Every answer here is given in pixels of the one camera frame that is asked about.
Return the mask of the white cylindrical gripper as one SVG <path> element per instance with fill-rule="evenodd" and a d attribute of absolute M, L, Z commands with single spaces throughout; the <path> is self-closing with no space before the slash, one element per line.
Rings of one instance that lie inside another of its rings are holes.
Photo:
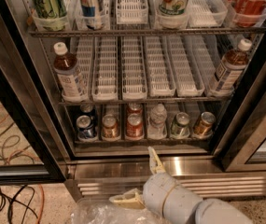
<path fill-rule="evenodd" d="M 148 148 L 148 153 L 149 168 L 153 175 L 143 186 L 143 195 L 141 190 L 131 189 L 110 197 L 109 201 L 127 209 L 145 209 L 146 206 L 149 211 L 172 224 L 195 224 L 195 211 L 203 199 L 165 173 L 153 147 Z"/>

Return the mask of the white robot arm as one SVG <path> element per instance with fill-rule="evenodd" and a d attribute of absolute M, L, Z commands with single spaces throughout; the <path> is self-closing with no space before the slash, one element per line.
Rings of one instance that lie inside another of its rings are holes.
<path fill-rule="evenodd" d="M 112 196 L 112 204 L 129 209 L 147 209 L 171 224 L 253 224 L 253 221 L 220 199 L 203 199 L 168 174 L 153 147 L 148 148 L 152 176 L 143 190 L 131 189 Z"/>

